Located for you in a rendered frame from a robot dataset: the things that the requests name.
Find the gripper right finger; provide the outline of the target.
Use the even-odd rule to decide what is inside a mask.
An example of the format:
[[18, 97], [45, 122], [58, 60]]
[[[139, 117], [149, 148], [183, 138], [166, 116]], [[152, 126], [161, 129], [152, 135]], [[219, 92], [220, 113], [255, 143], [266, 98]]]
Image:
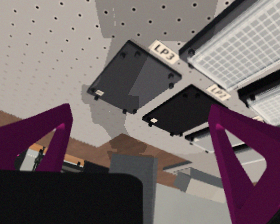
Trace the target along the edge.
[[[232, 224], [266, 224], [280, 209], [280, 127], [218, 104], [211, 105], [208, 125]], [[224, 128], [265, 158], [255, 187]]]

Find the beige button panel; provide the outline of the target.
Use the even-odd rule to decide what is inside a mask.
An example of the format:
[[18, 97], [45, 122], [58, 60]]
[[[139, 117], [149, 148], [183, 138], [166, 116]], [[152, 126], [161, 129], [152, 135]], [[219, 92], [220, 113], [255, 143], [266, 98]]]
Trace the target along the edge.
[[180, 191], [224, 203], [226, 200], [221, 178], [199, 171], [192, 167], [174, 171], [177, 173], [174, 186]]

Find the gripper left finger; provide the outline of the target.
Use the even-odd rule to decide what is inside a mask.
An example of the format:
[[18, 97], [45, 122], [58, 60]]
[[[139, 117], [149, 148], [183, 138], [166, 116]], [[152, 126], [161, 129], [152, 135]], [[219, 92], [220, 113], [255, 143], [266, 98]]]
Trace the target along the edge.
[[69, 103], [0, 127], [0, 169], [16, 170], [16, 157], [55, 130], [35, 171], [61, 171], [73, 123]]

